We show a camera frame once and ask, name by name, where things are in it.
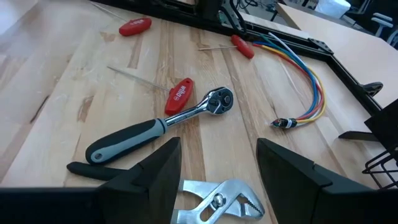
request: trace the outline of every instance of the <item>wooden workbench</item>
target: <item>wooden workbench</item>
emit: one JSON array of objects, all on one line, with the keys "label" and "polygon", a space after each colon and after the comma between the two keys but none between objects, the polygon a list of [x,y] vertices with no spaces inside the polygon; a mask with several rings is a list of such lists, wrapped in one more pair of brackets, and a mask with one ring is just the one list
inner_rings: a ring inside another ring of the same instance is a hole
[{"label": "wooden workbench", "polygon": [[[125,18],[142,17],[108,9]],[[199,52],[199,47],[230,45],[229,37],[173,22],[152,18],[149,30],[132,37],[118,34],[121,24],[87,1],[39,1],[1,36],[1,187],[99,185],[100,181],[69,173],[66,165],[85,162],[86,147],[98,138],[165,117],[167,93],[106,68],[112,64],[169,88],[183,78],[192,78],[195,91],[187,106],[218,86],[233,91],[235,104],[222,116],[202,114],[170,128],[153,144],[110,167],[128,169],[171,137],[180,136],[182,178],[244,180],[267,210],[258,223],[276,223],[276,219],[257,169],[257,138],[275,141],[376,188],[361,170],[382,146],[337,139],[350,129],[366,130],[363,121],[369,115],[325,63],[303,58],[325,84],[325,115],[301,128],[276,129],[270,127],[271,121],[298,116],[312,101],[310,85],[294,67],[261,49],[255,49],[252,60],[234,49]],[[191,198],[177,199],[178,208],[194,206]],[[242,222],[231,217],[223,221],[220,223]]]},{"label": "wooden workbench", "polygon": [[382,107],[398,98],[398,51],[386,41],[280,3],[277,10],[289,26],[324,41],[360,83],[382,82],[374,97]]}]

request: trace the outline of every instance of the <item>black rubber grip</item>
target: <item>black rubber grip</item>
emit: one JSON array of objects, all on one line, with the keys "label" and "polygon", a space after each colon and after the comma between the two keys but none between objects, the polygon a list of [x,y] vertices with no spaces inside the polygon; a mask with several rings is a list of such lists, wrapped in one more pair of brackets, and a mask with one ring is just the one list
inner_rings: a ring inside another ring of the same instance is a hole
[{"label": "black rubber grip", "polygon": [[116,131],[87,147],[90,164],[106,164],[150,143],[167,130],[162,119],[152,119]]},{"label": "black rubber grip", "polygon": [[109,181],[122,172],[126,171],[123,169],[113,169],[84,164],[82,162],[71,162],[67,165],[67,169],[73,174],[104,181]]}]

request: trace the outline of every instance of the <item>wood grain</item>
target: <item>wood grain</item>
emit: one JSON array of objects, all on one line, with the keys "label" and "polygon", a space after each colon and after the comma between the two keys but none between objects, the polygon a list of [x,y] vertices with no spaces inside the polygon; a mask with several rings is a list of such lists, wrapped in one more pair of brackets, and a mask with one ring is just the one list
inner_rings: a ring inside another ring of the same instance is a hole
[{"label": "wood grain", "polygon": [[[41,7],[35,16],[30,15],[36,19],[24,27],[33,40],[18,29],[9,34],[13,38],[2,39],[9,47],[0,51],[1,77],[8,77],[4,82],[0,79],[1,187],[97,186],[102,182],[71,174],[66,165],[85,162],[85,149],[98,138],[165,117],[166,91],[109,70],[107,64],[167,88],[192,78],[195,91],[186,107],[218,86],[234,93],[234,106],[226,114],[201,114],[173,126],[152,144],[109,167],[128,169],[179,136],[182,178],[244,180],[267,210],[258,223],[277,222],[257,169],[257,138],[275,141],[321,166],[376,187],[361,170],[382,146],[337,138],[350,129],[366,129],[363,121],[369,115],[325,63],[303,58],[325,84],[325,115],[297,129],[275,129],[269,126],[272,120],[297,116],[312,100],[303,75],[275,55],[254,49],[256,56],[248,60],[236,49],[198,51],[204,46],[229,45],[230,38],[156,18],[151,18],[152,26],[143,34],[122,37],[120,22],[85,1],[45,1]],[[142,16],[109,8],[127,18]],[[54,24],[41,24],[55,9],[59,17]],[[65,18],[71,21],[58,29],[56,24]],[[85,21],[80,27],[73,26],[81,20]],[[50,34],[35,31],[40,26]],[[175,206],[193,208],[197,203],[197,198],[179,195]],[[241,222],[231,217],[220,221]]]}]

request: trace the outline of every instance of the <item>ratchet wrench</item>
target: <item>ratchet wrench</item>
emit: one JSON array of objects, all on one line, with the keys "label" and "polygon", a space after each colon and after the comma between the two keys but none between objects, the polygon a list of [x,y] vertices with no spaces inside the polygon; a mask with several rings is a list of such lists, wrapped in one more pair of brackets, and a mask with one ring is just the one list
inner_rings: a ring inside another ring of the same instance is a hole
[{"label": "ratchet wrench", "polygon": [[223,114],[233,105],[232,91],[219,87],[209,91],[202,101],[166,119],[152,119],[107,135],[87,147],[86,160],[90,164],[106,164],[152,142],[166,133],[168,127],[202,112]]}]

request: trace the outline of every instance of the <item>gray rubber grip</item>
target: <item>gray rubber grip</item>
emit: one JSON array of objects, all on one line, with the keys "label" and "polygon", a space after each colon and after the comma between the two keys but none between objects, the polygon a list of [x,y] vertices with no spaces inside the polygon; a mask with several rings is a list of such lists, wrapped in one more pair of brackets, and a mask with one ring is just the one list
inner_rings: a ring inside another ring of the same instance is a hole
[{"label": "gray rubber grip", "polygon": [[159,118],[124,128],[91,144],[86,160],[90,164],[111,162],[157,139],[166,130],[166,122]]}]

